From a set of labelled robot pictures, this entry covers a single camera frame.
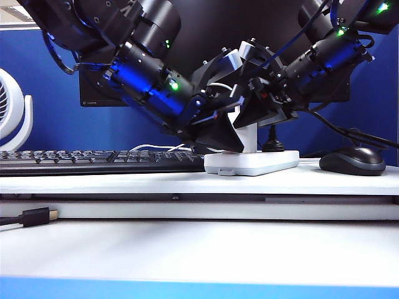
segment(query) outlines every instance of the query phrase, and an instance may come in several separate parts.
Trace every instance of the fan grille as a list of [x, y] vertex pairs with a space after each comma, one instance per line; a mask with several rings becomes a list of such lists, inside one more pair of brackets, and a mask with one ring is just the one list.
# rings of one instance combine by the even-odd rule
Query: fan grille
[[0, 123], [4, 121], [7, 116], [9, 108], [9, 100], [4, 84], [0, 81]]

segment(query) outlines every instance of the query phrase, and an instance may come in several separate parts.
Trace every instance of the white cable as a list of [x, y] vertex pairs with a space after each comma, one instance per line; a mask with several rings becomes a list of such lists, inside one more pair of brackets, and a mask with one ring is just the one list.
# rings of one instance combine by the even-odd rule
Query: white cable
[[207, 148], [207, 149], [214, 153], [224, 153], [225, 152], [225, 151], [222, 151], [221, 149], [214, 149], [214, 148]]
[[182, 148], [184, 148], [184, 143], [182, 143], [182, 144], [180, 144], [180, 145], [178, 145], [178, 146], [175, 146], [174, 148], [171, 148], [171, 149], [169, 149], [168, 151], [175, 151], [175, 150], [181, 150]]
[[[175, 146], [159, 146], [159, 145], [139, 145], [139, 146], [136, 146], [135, 148], [132, 148], [130, 151], [138, 151], [141, 148], [161, 148], [161, 149], [172, 150], [173, 148], [176, 148], [176, 147]], [[191, 151], [191, 148], [179, 147], [178, 149], [182, 150], [182, 151]]]
[[228, 90], [230, 90], [230, 91], [233, 91], [233, 89], [229, 86], [229, 85], [226, 85], [226, 84], [223, 84], [223, 83], [211, 83], [211, 84], [209, 84], [208, 86], [219, 86], [219, 87], [224, 87], [225, 89], [228, 89]]

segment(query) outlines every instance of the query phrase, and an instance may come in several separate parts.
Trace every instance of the blue stripe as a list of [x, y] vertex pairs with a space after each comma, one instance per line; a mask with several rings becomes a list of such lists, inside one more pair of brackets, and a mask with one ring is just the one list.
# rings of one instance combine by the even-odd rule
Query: blue stripe
[[398, 299], [399, 288], [0, 278], [2, 299]]

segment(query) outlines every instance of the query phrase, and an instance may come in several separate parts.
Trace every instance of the white shelf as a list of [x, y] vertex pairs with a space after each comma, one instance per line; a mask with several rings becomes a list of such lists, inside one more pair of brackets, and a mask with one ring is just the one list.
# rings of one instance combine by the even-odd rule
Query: white shelf
[[116, 174], [0, 178], [2, 194], [335, 194], [399, 195], [399, 168], [382, 176], [328, 173], [315, 160], [257, 177], [221, 177], [207, 173]]

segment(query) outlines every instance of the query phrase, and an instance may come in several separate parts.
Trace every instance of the black monitor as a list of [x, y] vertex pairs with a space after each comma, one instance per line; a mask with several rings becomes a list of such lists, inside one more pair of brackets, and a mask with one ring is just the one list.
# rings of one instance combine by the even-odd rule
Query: black monitor
[[[301, 0], [170, 1], [180, 13], [181, 30], [166, 63], [187, 78], [202, 65], [202, 61], [218, 55], [222, 47], [238, 49], [242, 40], [254, 37], [260, 44], [277, 51], [300, 30], [298, 12]], [[301, 37], [282, 55], [283, 61], [291, 63], [310, 46], [306, 36]], [[96, 58], [109, 63], [112, 52], [110, 49], [96, 54]], [[96, 86], [99, 76], [90, 72], [80, 74], [81, 105], [124, 106], [117, 92]], [[349, 88], [345, 86], [335, 101], [349, 100]]]

